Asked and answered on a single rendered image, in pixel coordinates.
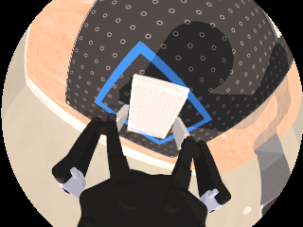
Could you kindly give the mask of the blue tape outline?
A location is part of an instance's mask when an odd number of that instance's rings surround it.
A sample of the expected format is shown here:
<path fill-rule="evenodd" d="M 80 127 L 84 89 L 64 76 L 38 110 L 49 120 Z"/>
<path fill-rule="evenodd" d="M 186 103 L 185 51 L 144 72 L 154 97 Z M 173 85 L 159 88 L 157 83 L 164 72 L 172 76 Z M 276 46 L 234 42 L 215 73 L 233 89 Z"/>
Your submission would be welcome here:
<path fill-rule="evenodd" d="M 113 110 L 111 110 L 109 107 L 104 105 L 101 100 L 106 96 L 108 91 L 111 89 L 111 87 L 114 85 L 116 80 L 120 77 L 120 75 L 125 71 L 125 69 L 133 62 L 133 60 L 139 55 L 143 54 L 149 61 L 151 61 L 159 70 L 161 70 L 174 84 L 181 85 L 184 87 L 187 87 L 180 78 L 155 54 L 153 53 L 147 46 L 145 46 L 143 43 L 139 42 L 130 52 L 129 54 L 124 58 L 124 60 L 119 64 L 119 66 L 116 68 L 114 73 L 109 77 L 101 91 L 99 92 L 95 102 L 104 110 L 106 110 L 108 113 L 115 113 Z M 212 118 L 209 116 L 203 105 L 200 103 L 200 101 L 196 98 L 194 94 L 189 90 L 187 94 L 187 99 L 193 104 L 193 106 L 198 110 L 198 112 L 203 116 L 204 120 L 201 122 L 187 128 L 187 131 L 192 131 L 203 124 L 207 123 L 208 121 L 212 120 Z M 174 138 L 174 136 L 170 136 L 166 139 L 163 139 L 161 141 L 158 141 L 157 139 L 153 138 L 152 136 L 148 136 L 143 134 L 144 136 L 151 139 L 153 142 L 157 144 L 163 144 L 171 139 Z"/>

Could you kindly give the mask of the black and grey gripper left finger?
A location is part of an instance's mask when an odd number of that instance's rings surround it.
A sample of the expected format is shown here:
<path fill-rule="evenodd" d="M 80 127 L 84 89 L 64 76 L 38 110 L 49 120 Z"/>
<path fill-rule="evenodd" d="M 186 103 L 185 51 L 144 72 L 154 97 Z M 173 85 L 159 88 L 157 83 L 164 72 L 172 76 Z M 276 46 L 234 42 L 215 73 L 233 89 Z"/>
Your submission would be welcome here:
<path fill-rule="evenodd" d="M 119 204 L 135 209 L 141 194 L 134 181 L 126 156 L 123 154 L 119 131 L 125 123 L 129 106 L 125 104 L 117 114 L 108 113 L 107 121 L 93 117 L 82 131 L 68 154 L 52 167 L 52 174 L 62 189 L 80 200 L 85 190 L 85 176 L 101 135 L 106 135 L 110 178 L 113 177 Z"/>

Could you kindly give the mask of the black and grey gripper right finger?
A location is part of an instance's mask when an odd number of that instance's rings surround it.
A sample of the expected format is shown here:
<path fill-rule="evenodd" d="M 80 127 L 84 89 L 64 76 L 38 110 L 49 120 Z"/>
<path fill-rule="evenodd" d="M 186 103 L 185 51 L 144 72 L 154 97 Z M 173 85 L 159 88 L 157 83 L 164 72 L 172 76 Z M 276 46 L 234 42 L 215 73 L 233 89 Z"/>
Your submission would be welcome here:
<path fill-rule="evenodd" d="M 172 132 L 180 152 L 170 175 L 173 180 L 163 201 L 163 208 L 174 213 L 187 204 L 192 158 L 200 201 L 206 205 L 207 212 L 211 213 L 230 201 L 231 194 L 223 184 L 207 143 L 200 140 L 194 145 L 195 139 L 190 136 L 178 116 L 173 123 Z"/>

